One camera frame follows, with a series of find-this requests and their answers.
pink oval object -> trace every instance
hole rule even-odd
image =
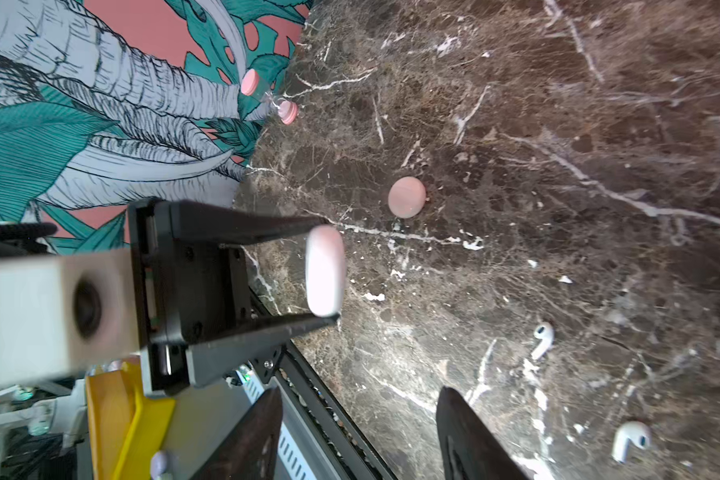
[[[305,255],[307,305],[317,316],[332,316],[342,309],[347,262],[342,235],[333,225],[309,231]]]
[[[252,95],[253,92],[256,91],[256,87],[259,86],[259,79],[259,73],[251,68],[242,77],[242,82],[240,83],[240,93],[243,95]]]
[[[394,182],[387,198],[389,209],[400,218],[411,218],[422,211],[426,200],[427,189],[416,177],[403,177]]]
[[[290,100],[285,100],[277,109],[277,114],[284,124],[290,125],[294,120],[296,120],[296,116],[298,115],[298,105]]]
[[[158,478],[168,471],[168,454],[163,450],[158,451],[150,460],[150,476]]]

green leaf pattern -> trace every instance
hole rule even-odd
[[[201,47],[210,64],[187,53],[184,69],[212,82],[224,83],[223,72],[234,84],[240,79],[236,66],[226,54],[227,42],[211,16],[194,0],[164,0],[187,22],[194,41]],[[255,50],[245,44],[247,68],[255,68],[262,81],[282,87],[289,57],[274,53],[278,33],[257,19],[275,15],[297,24],[305,18],[294,8],[312,6],[312,0],[221,0],[235,26],[245,37],[245,24],[252,22],[259,33]],[[288,40],[289,55],[295,45]],[[42,101],[0,106],[0,221],[19,221],[28,202],[45,192],[58,178],[67,163],[86,148],[91,137],[107,132],[120,138],[128,136],[117,122],[103,118],[84,104],[48,84],[37,82]],[[238,111],[245,118],[259,102],[240,95]],[[256,146],[262,129],[261,122],[232,118],[196,120],[202,128],[216,130],[214,140],[222,149],[234,149],[248,159]],[[59,254],[95,252],[122,247],[124,243],[125,213],[95,229],[64,209],[39,203],[40,208],[74,238],[51,237],[51,246]]]

brown marble surface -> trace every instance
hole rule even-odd
[[[448,385],[529,478],[720,478],[720,2],[334,0],[309,22],[301,116],[266,128],[237,204],[344,233],[341,326],[297,344],[395,473],[442,478]],[[407,175],[428,202],[396,220]],[[249,249],[280,312],[306,307],[303,247]],[[619,465],[634,418],[653,445]]]

